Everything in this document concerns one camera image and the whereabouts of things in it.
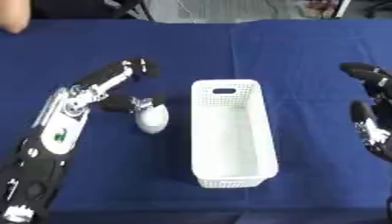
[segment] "wire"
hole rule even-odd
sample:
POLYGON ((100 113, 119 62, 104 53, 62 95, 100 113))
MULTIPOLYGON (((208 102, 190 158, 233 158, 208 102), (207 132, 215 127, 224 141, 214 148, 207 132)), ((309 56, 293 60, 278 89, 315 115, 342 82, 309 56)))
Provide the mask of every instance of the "wire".
POLYGON ((191 22, 192 22, 193 24, 196 24, 196 22, 194 21, 194 18, 193 18, 193 13, 192 13, 191 11, 189 11, 189 10, 184 6, 184 3, 181 2, 181 0, 177 0, 177 3, 179 4, 179 6, 181 6, 181 8, 182 8, 184 11, 186 11, 186 12, 188 13, 189 19, 191 20, 191 22))
POLYGON ((265 0, 265 3, 270 8, 271 17, 278 18, 279 17, 279 10, 277 9, 277 7, 275 7, 275 5, 270 0, 265 0))
POLYGON ((150 21, 155 21, 154 17, 151 15, 149 8, 147 5, 145 5, 144 0, 140 1, 140 7, 144 11, 145 16, 150 20, 150 21))

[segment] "table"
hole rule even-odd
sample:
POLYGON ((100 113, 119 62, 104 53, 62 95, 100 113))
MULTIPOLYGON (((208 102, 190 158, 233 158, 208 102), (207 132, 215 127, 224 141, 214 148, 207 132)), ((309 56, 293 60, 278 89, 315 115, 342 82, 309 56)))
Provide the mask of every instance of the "table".
POLYGON ((339 71, 343 61, 392 67, 388 20, 155 24, 143 21, 33 21, 0 34, 4 156, 45 99, 107 62, 145 56, 161 76, 122 91, 164 92, 167 130, 148 136, 130 115, 95 109, 53 211, 244 212, 265 209, 383 209, 389 165, 361 146, 348 104, 366 100, 339 71), (198 187, 190 160, 190 87, 201 79, 261 83, 279 174, 257 188, 198 187))

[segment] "basket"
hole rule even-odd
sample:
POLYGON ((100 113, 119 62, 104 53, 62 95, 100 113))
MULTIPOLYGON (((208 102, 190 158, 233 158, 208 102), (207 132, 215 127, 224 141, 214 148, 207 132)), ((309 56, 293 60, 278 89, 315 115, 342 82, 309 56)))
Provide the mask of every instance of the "basket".
POLYGON ((199 80, 192 85, 192 171, 205 188, 260 185, 277 175, 260 85, 199 80))

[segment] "basket handle hole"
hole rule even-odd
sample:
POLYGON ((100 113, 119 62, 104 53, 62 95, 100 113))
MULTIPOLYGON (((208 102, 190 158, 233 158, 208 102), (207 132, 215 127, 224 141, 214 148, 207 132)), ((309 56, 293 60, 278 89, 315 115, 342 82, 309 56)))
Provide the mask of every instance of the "basket handle hole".
POLYGON ((231 95, 235 94, 236 91, 235 88, 216 88, 213 93, 216 95, 231 95))

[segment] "white ball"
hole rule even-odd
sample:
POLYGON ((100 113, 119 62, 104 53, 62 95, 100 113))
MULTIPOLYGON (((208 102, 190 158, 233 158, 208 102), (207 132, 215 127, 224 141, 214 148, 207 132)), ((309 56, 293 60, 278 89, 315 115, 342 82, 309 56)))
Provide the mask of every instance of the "white ball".
POLYGON ((136 114, 136 124, 148 134, 157 134, 164 130, 169 122, 169 111, 165 105, 148 108, 136 114))

